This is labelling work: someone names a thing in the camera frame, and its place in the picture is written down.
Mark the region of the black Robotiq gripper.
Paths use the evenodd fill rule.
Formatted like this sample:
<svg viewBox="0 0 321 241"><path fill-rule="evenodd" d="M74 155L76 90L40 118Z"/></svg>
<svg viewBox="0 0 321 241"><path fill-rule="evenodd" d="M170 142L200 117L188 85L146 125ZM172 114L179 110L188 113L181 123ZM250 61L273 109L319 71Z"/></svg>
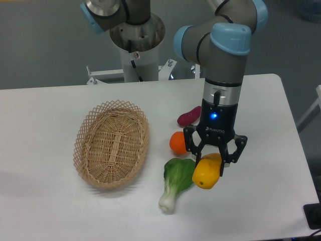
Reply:
<svg viewBox="0 0 321 241"><path fill-rule="evenodd" d="M198 165L202 150L205 145L218 147L221 155L220 176L223 176L226 164L237 163L248 141L247 136L235 134L234 124L238 104L218 105L202 99L201 116L197 126L187 125L184 127L184 140L186 150L196 157L195 166ZM197 132L201 141L196 146L193 139L193 133ZM229 154L227 143L234 140L236 150Z"/></svg>

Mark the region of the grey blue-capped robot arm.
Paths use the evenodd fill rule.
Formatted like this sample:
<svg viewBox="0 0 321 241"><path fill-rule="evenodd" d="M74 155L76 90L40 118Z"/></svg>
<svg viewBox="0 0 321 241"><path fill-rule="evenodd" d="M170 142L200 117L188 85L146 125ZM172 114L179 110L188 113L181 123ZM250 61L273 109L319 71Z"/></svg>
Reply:
<svg viewBox="0 0 321 241"><path fill-rule="evenodd" d="M95 32L109 32L123 55L126 82L159 80L157 48L165 26L151 12L150 1L85 1L80 8ZM211 20L181 27L174 36L175 53L206 71L200 121L184 126L186 148L197 161L211 145L219 149L224 169L238 161L247 144L234 123L251 36L267 20L263 1L214 1Z"/></svg>

